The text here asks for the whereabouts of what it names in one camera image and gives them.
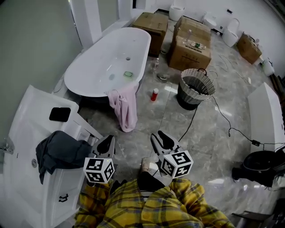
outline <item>black phone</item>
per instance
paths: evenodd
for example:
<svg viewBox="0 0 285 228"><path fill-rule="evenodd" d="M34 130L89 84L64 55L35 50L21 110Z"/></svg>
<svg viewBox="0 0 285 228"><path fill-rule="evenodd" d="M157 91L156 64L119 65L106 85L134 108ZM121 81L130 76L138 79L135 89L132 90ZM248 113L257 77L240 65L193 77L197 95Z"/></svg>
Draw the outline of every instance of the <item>black phone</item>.
<svg viewBox="0 0 285 228"><path fill-rule="evenodd" d="M70 112L70 108L53 108L49 115L49 120L67 122Z"/></svg>

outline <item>white freestanding bathtub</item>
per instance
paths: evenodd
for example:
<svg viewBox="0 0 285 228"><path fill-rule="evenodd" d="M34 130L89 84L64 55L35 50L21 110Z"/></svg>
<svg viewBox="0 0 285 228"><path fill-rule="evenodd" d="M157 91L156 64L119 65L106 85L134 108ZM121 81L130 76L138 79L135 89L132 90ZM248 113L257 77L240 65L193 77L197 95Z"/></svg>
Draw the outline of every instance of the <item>white freestanding bathtub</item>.
<svg viewBox="0 0 285 228"><path fill-rule="evenodd" d="M138 28L120 28L100 39L66 70L69 90L85 97L105 97L143 77L151 36ZM124 76L128 71L132 77Z"/></svg>

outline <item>white toilet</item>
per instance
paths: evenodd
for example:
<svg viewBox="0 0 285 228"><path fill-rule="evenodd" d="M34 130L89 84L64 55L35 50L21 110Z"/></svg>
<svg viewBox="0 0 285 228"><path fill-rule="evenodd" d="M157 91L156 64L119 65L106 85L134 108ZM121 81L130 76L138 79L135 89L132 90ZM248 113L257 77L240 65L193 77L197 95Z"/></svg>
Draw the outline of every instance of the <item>white toilet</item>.
<svg viewBox="0 0 285 228"><path fill-rule="evenodd" d="M217 26L217 23L215 22L216 17L214 17L211 13L205 12L202 23L206 26L208 26L210 29L214 29Z"/></svg>
<svg viewBox="0 0 285 228"><path fill-rule="evenodd" d="M173 21L178 21L184 14L185 7L181 1L174 1L169 9L169 18Z"/></svg>
<svg viewBox="0 0 285 228"><path fill-rule="evenodd" d="M232 47L239 39L236 34L239 29L239 26L240 21L234 18L225 28L222 38L227 46Z"/></svg>

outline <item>gray tile floor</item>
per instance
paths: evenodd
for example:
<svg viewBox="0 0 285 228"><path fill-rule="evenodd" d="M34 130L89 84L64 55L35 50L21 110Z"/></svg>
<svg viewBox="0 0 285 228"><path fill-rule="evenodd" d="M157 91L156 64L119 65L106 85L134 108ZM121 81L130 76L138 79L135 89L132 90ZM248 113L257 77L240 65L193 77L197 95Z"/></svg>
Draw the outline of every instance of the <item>gray tile floor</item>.
<svg viewBox="0 0 285 228"><path fill-rule="evenodd" d="M163 48L169 48L174 22L170 21ZM194 111L181 108L176 100L180 71L169 68L164 55L160 55L159 72L170 75L168 81L159 80L152 71L155 58L149 57L143 83L137 95L138 122L130 133L120 130L113 110L106 106L82 108L80 115L102 135L116 136L118 164L115 179L133 180L137 177L141 160L153 156L150 134L163 130L180 138L190 124ZM250 137L250 116L247 96L268 78L259 66L249 64L235 48L225 45L222 38L212 33L212 61L207 68L214 80L215 98L222 112L233 127ZM152 90L159 89L157 100L150 100ZM181 140L194 159L188 179L205 188L209 204L226 215L250 210L270 213L278 192L265 190L256 182L241 179L235 183L231 169L239 165L250 152L250 142L240 133L232 131L228 136L228 122L217 111L213 99L198 107L193 124Z"/></svg>

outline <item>red bottle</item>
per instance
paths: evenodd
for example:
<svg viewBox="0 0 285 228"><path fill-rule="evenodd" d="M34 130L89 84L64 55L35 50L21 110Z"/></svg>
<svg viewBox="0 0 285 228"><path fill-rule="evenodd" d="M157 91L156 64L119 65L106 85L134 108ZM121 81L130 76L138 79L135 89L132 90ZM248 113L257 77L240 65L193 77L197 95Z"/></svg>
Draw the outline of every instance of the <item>red bottle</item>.
<svg viewBox="0 0 285 228"><path fill-rule="evenodd" d="M152 92L151 100L154 102L156 100L157 94L159 93L159 89L155 88Z"/></svg>

